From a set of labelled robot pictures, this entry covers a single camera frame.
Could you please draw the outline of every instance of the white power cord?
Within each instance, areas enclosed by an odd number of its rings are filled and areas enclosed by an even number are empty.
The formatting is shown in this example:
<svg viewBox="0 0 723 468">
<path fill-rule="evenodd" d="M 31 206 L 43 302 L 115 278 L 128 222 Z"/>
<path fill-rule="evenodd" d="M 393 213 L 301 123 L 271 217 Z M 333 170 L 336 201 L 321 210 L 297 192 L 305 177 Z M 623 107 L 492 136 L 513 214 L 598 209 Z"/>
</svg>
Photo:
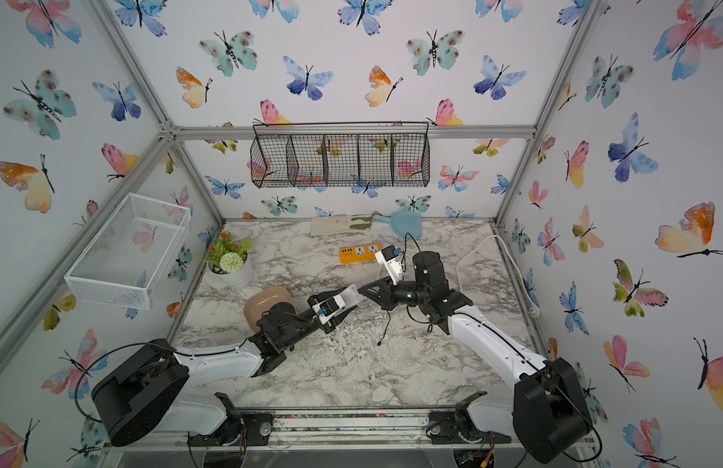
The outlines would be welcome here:
<svg viewBox="0 0 723 468">
<path fill-rule="evenodd" d="M 476 248 L 471 250 L 468 254 L 465 255 L 465 257 L 461 258 L 459 262 L 457 262 L 457 265 L 455 265 L 455 276 L 457 277 L 457 286 L 460 292 L 462 293 L 462 283 L 460 282 L 460 271 L 458 270 L 460 268 L 460 264 L 468 257 L 473 255 L 478 251 L 478 249 L 489 239 L 495 238 L 499 242 L 502 243 L 502 246 L 505 248 L 505 254 L 506 257 L 510 259 L 510 262 L 512 262 L 513 267 L 515 267 L 515 270 L 517 271 L 517 274 L 520 275 L 520 286 L 522 287 L 523 292 L 525 292 L 525 297 L 528 298 L 528 302 L 531 304 L 531 306 L 528 308 L 528 315 L 530 315 L 533 318 L 538 318 L 539 315 L 541 315 L 541 309 L 538 308 L 537 305 L 533 304 L 533 301 L 531 300 L 531 296 L 528 294 L 528 290 L 525 289 L 525 282 L 522 280 L 522 273 L 520 273 L 520 268 L 515 263 L 515 259 L 512 258 L 512 255 L 510 255 L 510 249 L 507 247 L 506 242 L 504 239 L 502 239 L 500 236 L 497 236 L 496 234 L 492 234 L 490 236 L 487 236 L 484 240 L 481 241 Z"/>
</svg>

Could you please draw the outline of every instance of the black wire basket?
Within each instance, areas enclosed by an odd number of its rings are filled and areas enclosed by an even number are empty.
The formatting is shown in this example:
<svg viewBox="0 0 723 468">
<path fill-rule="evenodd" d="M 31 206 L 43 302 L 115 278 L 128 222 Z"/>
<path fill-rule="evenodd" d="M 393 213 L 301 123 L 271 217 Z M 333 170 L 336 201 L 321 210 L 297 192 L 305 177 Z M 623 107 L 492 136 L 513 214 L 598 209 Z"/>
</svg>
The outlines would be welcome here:
<svg viewBox="0 0 723 468">
<path fill-rule="evenodd" d="M 320 125 L 324 131 L 317 131 Z M 260 189 L 429 183 L 426 123 L 256 124 L 253 128 L 250 170 Z"/>
</svg>

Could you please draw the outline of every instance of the white wire basket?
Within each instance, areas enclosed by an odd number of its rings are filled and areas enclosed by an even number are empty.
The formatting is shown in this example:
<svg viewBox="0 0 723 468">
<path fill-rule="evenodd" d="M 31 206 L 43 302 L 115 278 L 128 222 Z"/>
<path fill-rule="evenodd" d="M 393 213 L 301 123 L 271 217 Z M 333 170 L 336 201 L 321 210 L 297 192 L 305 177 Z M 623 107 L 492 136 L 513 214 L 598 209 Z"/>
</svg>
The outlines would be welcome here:
<svg viewBox="0 0 723 468">
<path fill-rule="evenodd" d="M 190 209 L 128 193 L 65 275 L 77 299 L 148 310 Z"/>
</svg>

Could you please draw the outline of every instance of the wire mesh basket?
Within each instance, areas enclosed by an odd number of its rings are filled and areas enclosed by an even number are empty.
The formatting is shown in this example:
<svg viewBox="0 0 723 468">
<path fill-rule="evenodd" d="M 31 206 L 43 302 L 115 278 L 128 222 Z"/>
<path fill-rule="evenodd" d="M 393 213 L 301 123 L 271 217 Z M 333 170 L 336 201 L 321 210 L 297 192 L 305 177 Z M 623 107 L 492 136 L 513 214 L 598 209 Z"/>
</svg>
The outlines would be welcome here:
<svg viewBox="0 0 723 468">
<path fill-rule="evenodd" d="M 429 125 L 383 124 L 254 125 L 252 182 L 258 188 L 426 186 Z"/>
<path fill-rule="evenodd" d="M 65 275 L 77 299 L 150 309 L 181 246 L 190 209 L 128 193 Z"/>
</svg>

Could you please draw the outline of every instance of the white flower pot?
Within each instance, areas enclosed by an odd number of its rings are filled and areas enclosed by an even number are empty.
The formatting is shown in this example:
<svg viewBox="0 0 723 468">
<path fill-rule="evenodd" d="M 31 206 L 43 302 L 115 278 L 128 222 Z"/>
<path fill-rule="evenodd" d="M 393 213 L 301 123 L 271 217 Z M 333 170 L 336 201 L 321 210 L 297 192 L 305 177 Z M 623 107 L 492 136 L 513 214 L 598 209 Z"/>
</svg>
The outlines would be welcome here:
<svg viewBox="0 0 723 468">
<path fill-rule="evenodd" d="M 252 278 L 255 276 L 255 270 L 252 267 L 252 255 L 247 255 L 247 259 L 244 261 L 244 267 L 236 273 L 218 274 L 213 273 L 210 268 L 208 268 L 208 272 L 229 287 L 249 286 Z"/>
</svg>

